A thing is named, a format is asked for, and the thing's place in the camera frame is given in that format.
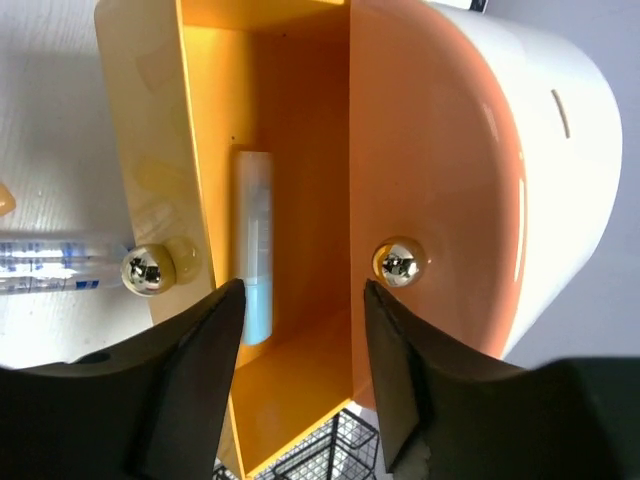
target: wire basket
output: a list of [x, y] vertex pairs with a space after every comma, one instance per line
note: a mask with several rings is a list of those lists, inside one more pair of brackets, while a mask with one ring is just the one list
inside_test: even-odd
[[[343, 410], [255, 480], [375, 479], [378, 445], [378, 431], [349, 410]], [[236, 480], [224, 467], [216, 469], [213, 478]]]

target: gray wall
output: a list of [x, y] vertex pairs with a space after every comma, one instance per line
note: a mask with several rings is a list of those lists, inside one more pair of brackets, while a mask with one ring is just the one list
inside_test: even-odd
[[640, 2], [489, 0], [487, 13], [584, 50], [613, 89], [624, 135], [620, 189], [600, 246], [509, 360], [533, 366], [567, 355], [640, 354]]

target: knob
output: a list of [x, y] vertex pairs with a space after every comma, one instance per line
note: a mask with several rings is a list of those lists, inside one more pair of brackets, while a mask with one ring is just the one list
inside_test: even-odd
[[418, 242], [396, 237], [386, 240], [376, 249], [373, 273], [387, 287], [406, 287], [420, 278], [427, 263]]
[[152, 297], [176, 283], [176, 268], [163, 245], [140, 245], [122, 261], [122, 281], [136, 295]]

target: drawer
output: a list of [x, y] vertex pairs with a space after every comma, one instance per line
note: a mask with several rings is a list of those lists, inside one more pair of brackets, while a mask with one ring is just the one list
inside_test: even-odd
[[[515, 73], [493, 55], [516, 33], [489, 23], [475, 38], [479, 14], [415, 0], [101, 0], [95, 18], [136, 242], [166, 245], [177, 267], [149, 300], [154, 322], [233, 276], [233, 159], [273, 158], [273, 333], [240, 348], [218, 452], [241, 478], [350, 401], [374, 407], [362, 295], [375, 252], [413, 246], [424, 274], [397, 297], [501, 357], [602, 235], [620, 140], [606, 82], [594, 88], [614, 161], [593, 167], [597, 218], [537, 282], [555, 263], [531, 236], [541, 174], [527, 177], [576, 147], [547, 77], [530, 80], [517, 49]], [[526, 89], [545, 100], [523, 101]], [[531, 118], [544, 128], [524, 135]]]

